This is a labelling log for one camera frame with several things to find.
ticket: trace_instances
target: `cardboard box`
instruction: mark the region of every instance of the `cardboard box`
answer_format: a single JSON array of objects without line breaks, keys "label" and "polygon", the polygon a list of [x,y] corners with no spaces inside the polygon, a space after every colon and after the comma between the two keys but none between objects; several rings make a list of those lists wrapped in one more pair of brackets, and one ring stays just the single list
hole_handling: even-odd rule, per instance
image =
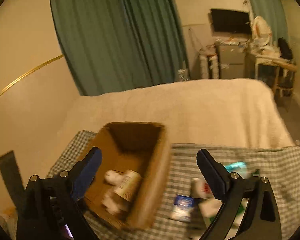
[{"label": "cardboard box", "polygon": [[[147,229],[162,199],[170,167],[170,145],[160,123],[115,122],[105,125],[90,141],[79,160],[95,146],[102,151],[102,164],[85,194],[85,201],[96,215],[117,229]],[[132,170],[142,177],[140,188],[128,214],[111,215],[101,204],[112,187],[104,182],[105,173]]]}]

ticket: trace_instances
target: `metal screw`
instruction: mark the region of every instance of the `metal screw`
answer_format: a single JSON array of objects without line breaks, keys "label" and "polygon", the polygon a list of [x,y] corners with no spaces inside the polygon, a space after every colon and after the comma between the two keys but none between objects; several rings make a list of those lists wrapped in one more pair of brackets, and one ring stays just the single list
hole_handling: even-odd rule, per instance
[{"label": "metal screw", "polygon": [[261,181],[262,181],[263,183],[268,183],[268,182],[269,182],[269,179],[266,178],[266,177],[261,177]]},{"label": "metal screw", "polygon": [[231,172],[231,173],[230,173],[230,176],[231,176],[231,178],[233,178],[233,179],[239,178],[239,174],[236,173],[236,172]]},{"label": "metal screw", "polygon": [[69,172],[68,171],[63,171],[60,173],[60,177],[65,178],[66,176],[68,176]]},{"label": "metal screw", "polygon": [[30,178],[31,181],[36,181],[37,179],[38,179],[37,175],[32,175]]}]

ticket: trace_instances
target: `green and white checkered fabric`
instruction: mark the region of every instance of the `green and white checkered fabric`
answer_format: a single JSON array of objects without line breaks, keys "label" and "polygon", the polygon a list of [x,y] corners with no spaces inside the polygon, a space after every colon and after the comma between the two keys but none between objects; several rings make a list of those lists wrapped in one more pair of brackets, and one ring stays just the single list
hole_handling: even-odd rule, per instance
[{"label": "green and white checkered fabric", "polygon": [[[94,136],[92,132],[79,132],[51,168],[47,177],[52,177],[62,169],[69,171],[78,155]],[[187,239],[192,229],[204,230],[205,225],[198,210],[193,212],[191,223],[169,219],[175,195],[190,195],[192,178],[202,177],[196,164],[197,152],[202,148],[206,148],[217,162],[224,165],[244,161],[249,172],[260,169],[260,175],[269,178],[274,191],[280,214],[282,239],[286,240],[294,233],[300,225],[300,147],[246,149],[174,144],[169,179],[152,227],[149,230],[133,232],[116,230],[88,211],[84,214],[85,218],[98,237],[101,240]]]}]

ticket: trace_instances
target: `wooden chair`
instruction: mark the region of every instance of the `wooden chair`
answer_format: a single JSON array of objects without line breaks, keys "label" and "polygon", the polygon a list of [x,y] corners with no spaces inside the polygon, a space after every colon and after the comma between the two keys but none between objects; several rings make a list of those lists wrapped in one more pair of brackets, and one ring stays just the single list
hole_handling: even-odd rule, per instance
[{"label": "wooden chair", "polygon": [[[297,66],[290,64],[290,63],[285,63],[285,62],[282,62],[279,60],[273,60],[272,62],[277,65],[274,84],[272,87],[273,94],[275,95],[277,89],[282,89],[285,91],[292,92],[295,72],[298,70]],[[292,74],[290,75],[290,80],[288,80],[287,78],[283,78],[283,80],[280,80],[280,78],[279,78],[280,67],[292,72]]]}]

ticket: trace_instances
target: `green curtain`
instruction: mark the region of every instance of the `green curtain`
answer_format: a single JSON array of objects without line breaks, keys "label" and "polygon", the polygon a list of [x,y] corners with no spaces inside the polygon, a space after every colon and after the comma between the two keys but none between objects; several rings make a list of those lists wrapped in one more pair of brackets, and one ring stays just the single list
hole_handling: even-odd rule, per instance
[{"label": "green curtain", "polygon": [[285,13],[280,0],[250,0],[254,16],[262,16],[271,27],[273,40],[288,40]]},{"label": "green curtain", "polygon": [[[175,49],[182,45],[174,44],[183,42],[179,33],[174,33],[179,26],[166,24],[165,28],[173,30],[160,35],[169,37],[149,39],[147,43],[155,47],[152,51],[155,63],[150,64],[149,51],[136,39],[136,26],[128,20],[131,12],[126,11],[123,0],[50,0],[50,4],[59,44],[82,95],[96,96],[175,81],[176,70],[185,60],[183,51],[179,49],[176,53]],[[173,7],[164,5],[169,17],[176,15]],[[151,9],[156,19],[162,13],[157,9]],[[147,28],[153,25],[138,25],[138,29]],[[178,39],[173,40],[172,33]],[[158,58],[158,48],[161,50],[164,46],[171,46],[171,50],[165,48],[162,54],[169,54]]]},{"label": "green curtain", "polygon": [[123,3],[153,83],[174,82],[177,71],[188,67],[175,1],[123,0]]}]

